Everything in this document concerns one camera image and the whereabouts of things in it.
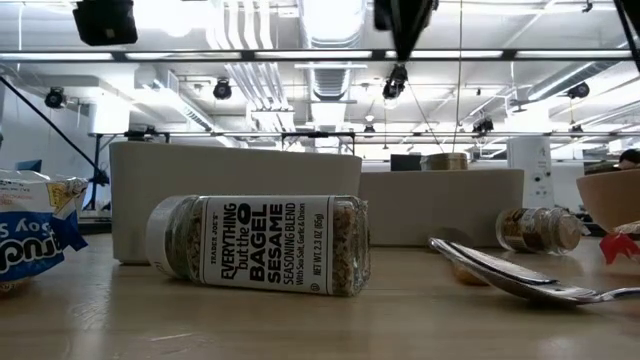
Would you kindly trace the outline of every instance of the cable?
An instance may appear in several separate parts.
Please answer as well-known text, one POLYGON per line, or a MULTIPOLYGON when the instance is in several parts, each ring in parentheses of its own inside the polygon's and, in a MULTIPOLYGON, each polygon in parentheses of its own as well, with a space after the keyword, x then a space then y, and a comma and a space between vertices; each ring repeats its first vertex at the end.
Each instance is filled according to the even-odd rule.
POLYGON ((460 40, 458 43, 458 51, 460 52, 458 58, 458 98, 456 100, 456 127, 453 130, 453 145, 451 153, 456 152, 456 137, 458 135, 458 122, 460 121, 460 95, 462 92, 462 0, 460 0, 460 40))
POLYGON ((29 108, 31 108, 31 110, 33 110, 36 114, 38 114, 38 116, 40 116, 42 118, 42 120, 44 120, 47 124, 49 124, 49 126, 51 126, 51 128, 58 133, 58 135, 60 135, 60 137, 67 143, 69 144, 69 146, 71 146, 78 154, 80 154, 80 156, 82 156, 85 160, 87 160, 87 162, 89 164, 91 164, 91 166, 93 166, 94 169, 98 169, 98 166, 93 162, 93 160, 91 160, 87 154, 85 154, 84 152, 82 152, 82 150, 80 150, 80 148, 78 146, 76 146, 76 144, 74 144, 68 137, 67 135, 65 135, 57 126, 56 124, 54 124, 51 120, 49 120, 49 118, 47 118, 47 116, 45 114, 42 113, 42 111, 40 111, 35 105, 33 105, 31 103, 31 101, 29 101, 29 99, 27 99, 24 95, 22 95, 22 93, 20 93, 20 91, 18 91, 18 89, 16 89, 13 85, 11 85, 11 83, 9 81, 7 81, 7 79, 4 78, 4 76, 0 76, 0 82, 2 84, 4 84, 4 86, 6 86, 9 90, 11 90, 12 93, 14 93, 20 100, 22 100, 23 103, 25 103, 29 108))
POLYGON ((420 110, 420 114, 422 115, 422 121, 424 121, 425 124, 427 124, 427 129, 429 129, 429 133, 431 133, 431 135, 433 136, 433 138, 436 141, 436 145, 438 145, 438 147, 440 148, 440 151, 442 151, 442 153, 444 154, 444 149, 442 148, 442 145, 440 145, 440 140, 438 140, 438 137, 436 136, 436 134, 433 133, 433 129, 431 128, 431 124, 429 124, 429 120, 427 119, 427 115, 424 114, 424 111, 422 111, 422 106, 420 106, 420 102, 418 101, 418 97, 416 96, 416 92, 413 91, 413 86, 411 86, 410 82, 406 82, 407 85, 409 85, 409 90, 411 90, 411 95, 413 95, 413 99, 416 101, 416 105, 418 106, 418 110, 420 110))

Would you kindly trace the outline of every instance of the fluorescent light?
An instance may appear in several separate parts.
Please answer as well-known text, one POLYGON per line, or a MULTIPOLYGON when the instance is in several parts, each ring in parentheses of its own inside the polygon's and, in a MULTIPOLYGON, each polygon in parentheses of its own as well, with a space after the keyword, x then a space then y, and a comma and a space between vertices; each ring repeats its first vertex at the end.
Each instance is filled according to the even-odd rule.
MULTIPOLYGON (((439 58, 457 58, 462 55, 463 58, 499 58, 502 56, 500 50, 416 50, 411 53, 411 59, 439 59, 439 58)), ((395 51, 387 51, 385 57, 387 59, 395 59, 397 54, 395 51)))
POLYGON ((211 133, 208 132, 178 132, 171 133, 171 137, 209 137, 211 133))
POLYGON ((239 52, 207 51, 207 52, 127 52, 130 60, 239 60, 239 52))
POLYGON ((280 137, 281 133, 279 132, 224 132, 224 136, 235 136, 235 137, 280 137))
POLYGON ((293 65, 294 69, 326 69, 326 70, 346 70, 346 69, 367 69, 369 66, 367 64, 295 64, 293 65))
POLYGON ((519 59, 535 59, 541 57, 549 58, 594 58, 594 57, 610 57, 610 58, 630 58, 629 50, 522 50, 518 51, 516 57, 519 59))
POLYGON ((113 60, 110 53, 0 53, 0 61, 108 61, 113 60))
POLYGON ((371 51, 257 51, 255 56, 256 59, 368 59, 371 57, 371 51))

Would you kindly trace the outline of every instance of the white jar lid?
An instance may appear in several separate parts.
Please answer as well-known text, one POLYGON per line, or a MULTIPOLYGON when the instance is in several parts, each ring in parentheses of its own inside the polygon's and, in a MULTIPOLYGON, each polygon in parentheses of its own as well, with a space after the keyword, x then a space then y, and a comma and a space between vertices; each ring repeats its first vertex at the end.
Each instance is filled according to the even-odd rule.
POLYGON ((189 197, 172 196, 164 199, 153 209, 147 221, 147 230, 145 232, 147 260, 149 260, 151 266, 174 278, 179 278, 179 276, 173 271, 167 258, 165 251, 166 232, 167 230, 173 231, 168 229, 171 222, 171 214, 178 205, 189 197))

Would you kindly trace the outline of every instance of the seasoning blend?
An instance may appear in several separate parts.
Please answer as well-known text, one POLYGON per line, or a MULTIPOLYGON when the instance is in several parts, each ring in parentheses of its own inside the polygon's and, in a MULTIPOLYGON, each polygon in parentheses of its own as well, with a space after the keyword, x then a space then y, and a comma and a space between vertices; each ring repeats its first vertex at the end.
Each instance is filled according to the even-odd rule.
POLYGON ((352 196, 174 196, 147 257, 198 284, 353 296, 369 279, 366 204, 352 196))
POLYGON ((562 255, 575 249, 584 225, 562 208, 503 211, 496 220, 498 241, 507 250, 562 255))

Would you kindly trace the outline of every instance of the bag of chips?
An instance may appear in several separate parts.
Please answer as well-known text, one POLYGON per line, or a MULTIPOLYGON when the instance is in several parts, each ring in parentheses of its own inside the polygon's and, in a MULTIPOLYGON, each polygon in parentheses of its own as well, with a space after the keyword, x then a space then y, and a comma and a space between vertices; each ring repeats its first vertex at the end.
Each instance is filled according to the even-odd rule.
POLYGON ((0 295, 61 263, 68 246, 87 246, 78 231, 86 190, 84 179, 0 170, 0 295))

